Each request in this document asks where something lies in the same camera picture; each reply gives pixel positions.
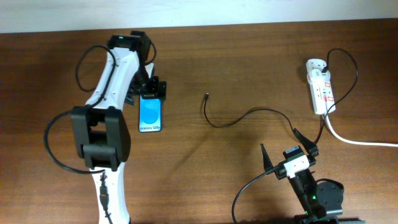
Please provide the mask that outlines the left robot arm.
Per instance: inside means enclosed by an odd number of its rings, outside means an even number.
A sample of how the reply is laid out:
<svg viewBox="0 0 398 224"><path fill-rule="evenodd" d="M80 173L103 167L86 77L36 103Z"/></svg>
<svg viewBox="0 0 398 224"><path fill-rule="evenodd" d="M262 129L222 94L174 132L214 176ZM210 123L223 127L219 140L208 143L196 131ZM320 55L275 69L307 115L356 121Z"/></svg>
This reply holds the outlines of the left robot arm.
<svg viewBox="0 0 398 224"><path fill-rule="evenodd" d="M112 35L106 47L107 62L85 106L72 113L78 156L93 177L100 223L130 223L124 190L124 168L131 137L123 116L124 105L139 98L139 132L162 129L166 82L154 75L148 58L154 44L143 31Z"/></svg>

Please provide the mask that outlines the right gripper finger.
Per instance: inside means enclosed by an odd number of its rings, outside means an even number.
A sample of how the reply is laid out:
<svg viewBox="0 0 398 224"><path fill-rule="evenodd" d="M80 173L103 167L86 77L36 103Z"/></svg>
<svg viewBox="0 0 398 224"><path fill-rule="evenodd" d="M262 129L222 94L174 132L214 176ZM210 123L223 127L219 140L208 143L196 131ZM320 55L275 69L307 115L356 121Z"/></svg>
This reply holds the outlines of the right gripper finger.
<svg viewBox="0 0 398 224"><path fill-rule="evenodd" d="M261 152L262 152L262 158L263 158L264 171L265 172L273 171L274 166L272 165L270 157L265 149L265 146L263 145L263 143L261 143L260 146L261 146Z"/></svg>
<svg viewBox="0 0 398 224"><path fill-rule="evenodd" d="M296 128L293 129L293 134L299 140L299 142L303 145L303 147L305 148L305 150L307 151L307 153L309 155L311 155L311 156L319 155L318 147L313 141L311 141L308 138L306 138Z"/></svg>

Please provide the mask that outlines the blue Galaxy smartphone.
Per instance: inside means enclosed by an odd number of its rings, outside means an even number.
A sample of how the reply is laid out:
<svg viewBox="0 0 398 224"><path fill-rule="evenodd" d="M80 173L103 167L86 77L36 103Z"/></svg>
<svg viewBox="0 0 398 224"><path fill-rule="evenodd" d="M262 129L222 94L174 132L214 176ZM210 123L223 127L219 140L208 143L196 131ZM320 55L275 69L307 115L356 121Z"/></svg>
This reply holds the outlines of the blue Galaxy smartphone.
<svg viewBox="0 0 398 224"><path fill-rule="evenodd" d="M139 101L139 131L141 133L159 132L162 129L162 103L159 99Z"/></svg>

